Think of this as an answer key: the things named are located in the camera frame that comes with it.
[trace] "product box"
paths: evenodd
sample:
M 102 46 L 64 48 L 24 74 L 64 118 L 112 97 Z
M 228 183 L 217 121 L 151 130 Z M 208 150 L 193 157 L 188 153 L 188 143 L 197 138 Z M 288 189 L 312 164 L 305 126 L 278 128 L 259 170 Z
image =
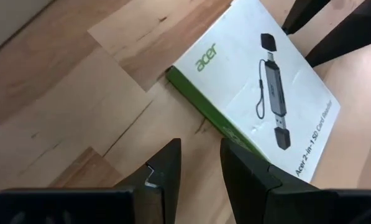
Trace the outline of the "product box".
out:
M 224 135 L 311 181 L 340 105 L 258 0 L 232 2 L 167 78 Z

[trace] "black chair leg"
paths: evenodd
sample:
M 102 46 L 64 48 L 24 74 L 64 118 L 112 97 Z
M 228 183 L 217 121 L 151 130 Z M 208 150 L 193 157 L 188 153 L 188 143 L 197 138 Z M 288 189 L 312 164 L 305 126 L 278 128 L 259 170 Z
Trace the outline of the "black chair leg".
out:
M 306 56 L 317 66 L 371 44 L 371 0 L 363 2 Z
M 330 0 L 296 0 L 282 29 L 287 35 L 294 34 L 315 16 Z

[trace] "wood plank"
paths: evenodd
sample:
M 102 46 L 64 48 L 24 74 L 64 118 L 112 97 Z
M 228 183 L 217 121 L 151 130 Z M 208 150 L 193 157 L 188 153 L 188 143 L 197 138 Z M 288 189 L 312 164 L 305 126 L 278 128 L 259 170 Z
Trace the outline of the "wood plank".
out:
M 50 187 L 112 187 L 120 178 L 115 168 L 89 147 L 50 184 Z
M 145 91 L 231 2 L 167 1 L 131 1 L 89 30 Z
M 98 44 L 87 29 L 129 0 L 56 0 L 0 50 L 0 124 L 56 85 Z
M 150 106 L 104 158 L 124 177 L 168 141 L 181 138 L 176 223 L 225 223 L 232 210 L 221 171 L 221 134 L 166 79 L 148 94 L 154 96 Z
M 290 40 L 306 56 L 343 19 L 365 0 L 334 0 L 320 10 Z
M 150 99 L 102 48 L 0 125 L 0 189 L 45 187 L 85 148 L 104 154 Z
M 371 146 L 371 45 L 328 63 L 327 72 L 319 75 L 339 100 L 341 110 L 313 184 L 356 188 Z

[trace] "usb connector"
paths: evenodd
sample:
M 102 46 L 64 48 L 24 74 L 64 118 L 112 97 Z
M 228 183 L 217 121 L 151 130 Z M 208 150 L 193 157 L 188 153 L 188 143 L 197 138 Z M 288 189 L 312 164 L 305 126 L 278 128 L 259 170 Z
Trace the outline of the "usb connector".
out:
M 273 62 L 273 53 L 268 52 L 268 60 Z
M 275 115 L 275 120 L 277 121 L 277 126 L 279 128 L 286 129 L 286 121 L 285 121 L 284 116 L 281 117 L 281 116 Z

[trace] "card reader image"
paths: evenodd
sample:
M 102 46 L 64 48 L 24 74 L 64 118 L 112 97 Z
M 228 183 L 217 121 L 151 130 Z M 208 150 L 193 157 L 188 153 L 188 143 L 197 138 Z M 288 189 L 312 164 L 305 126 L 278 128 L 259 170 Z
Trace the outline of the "card reader image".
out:
M 277 51 L 275 39 L 271 34 L 261 34 L 261 45 L 265 50 L 268 50 L 268 59 L 261 59 L 259 63 L 259 85 L 260 85 L 260 100 L 257 103 L 255 110 L 257 116 L 260 119 L 264 119 L 265 116 L 265 99 L 263 92 L 263 81 L 261 74 L 261 63 L 265 65 L 265 75 L 267 77 L 267 88 L 269 92 L 269 99 L 271 104 L 271 110 L 275 114 L 277 127 L 274 129 L 275 137 L 277 139 L 278 146 L 285 150 L 290 147 L 290 132 L 286 128 L 285 115 L 286 103 L 285 94 L 283 92 L 282 80 L 280 78 L 279 66 L 275 63 L 273 52 Z M 259 106 L 262 105 L 262 114 L 259 112 Z

